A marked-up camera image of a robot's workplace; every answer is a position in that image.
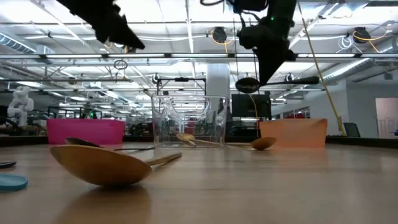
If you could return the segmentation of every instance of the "desk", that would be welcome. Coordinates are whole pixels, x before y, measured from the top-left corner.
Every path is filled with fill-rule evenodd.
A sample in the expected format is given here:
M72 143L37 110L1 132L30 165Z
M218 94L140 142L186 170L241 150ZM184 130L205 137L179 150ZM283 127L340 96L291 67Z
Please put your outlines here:
M125 144L135 147L139 143ZM152 151L135 156L146 159ZM326 151L184 149L141 184L107 190L63 170L49 146L5 147L29 179L0 194L1 223L396 223L398 153L327 145Z

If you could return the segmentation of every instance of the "small wooden spoon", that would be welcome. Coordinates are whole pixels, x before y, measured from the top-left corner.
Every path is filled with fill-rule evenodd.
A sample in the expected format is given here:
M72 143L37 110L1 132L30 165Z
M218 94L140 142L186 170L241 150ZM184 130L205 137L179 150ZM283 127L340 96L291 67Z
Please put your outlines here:
M202 143L207 143L207 144L213 144L219 146L220 144L215 143L215 142L210 142L210 141L204 141L204 140L197 140L195 137L191 134L185 134L185 133L178 133L177 137L179 140L184 141L184 142L202 142ZM252 143L245 143L245 144L238 144L238 143L228 143L227 145L229 146L238 146L238 147L248 147L251 146L255 148L256 150L265 150L269 147L271 147L273 144L275 144L276 138L272 137L265 137L265 138L259 138L254 140Z
M53 157L69 173L88 183L100 186L135 184L152 173L150 166L180 157L175 153L147 161L98 147L65 145L51 148Z
M91 147L100 147L103 148L97 144L94 144L92 142L89 141L84 141L78 138L65 138L65 142L67 144L74 144L74 145L80 145L80 146L91 146ZM114 149L114 151L125 151L125 150L138 150L138 151L145 151L145 150L150 150L150 149L154 149L154 146L149 146L146 148L127 148L127 149Z

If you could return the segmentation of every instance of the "black monitor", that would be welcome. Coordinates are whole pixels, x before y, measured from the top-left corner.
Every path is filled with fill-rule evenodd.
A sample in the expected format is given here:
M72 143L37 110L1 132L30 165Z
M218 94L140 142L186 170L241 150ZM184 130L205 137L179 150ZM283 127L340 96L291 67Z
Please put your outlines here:
M344 128L346 130L348 137L360 138L358 127L355 123L344 123Z
M256 102L257 116L271 120L271 99L269 95L251 95ZM232 117L255 118L254 103L247 94L232 94Z

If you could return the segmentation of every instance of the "blue disc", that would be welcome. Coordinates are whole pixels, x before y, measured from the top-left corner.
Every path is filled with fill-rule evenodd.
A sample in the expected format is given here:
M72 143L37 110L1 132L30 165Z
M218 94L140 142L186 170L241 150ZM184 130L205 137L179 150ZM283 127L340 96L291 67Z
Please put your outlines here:
M23 176L0 174L0 192L22 190L27 186L27 179Z

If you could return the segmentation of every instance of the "wall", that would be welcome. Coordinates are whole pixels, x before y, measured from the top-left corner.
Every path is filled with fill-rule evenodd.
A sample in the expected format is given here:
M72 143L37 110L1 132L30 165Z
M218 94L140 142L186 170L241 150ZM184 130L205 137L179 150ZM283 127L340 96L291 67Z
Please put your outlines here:
M336 110L343 122L348 121L347 94L345 90L346 82L340 81L338 85L328 86ZM272 107L272 115L288 112L304 107L310 107L311 118L328 120L328 135L339 135L338 123L330 105L326 92L308 92L304 100L290 100L286 105Z
M363 138L378 138L376 98L398 97L398 84L370 85L349 83L347 100L349 121L356 123Z
M398 98L376 98L377 130L379 138L395 139L398 129Z

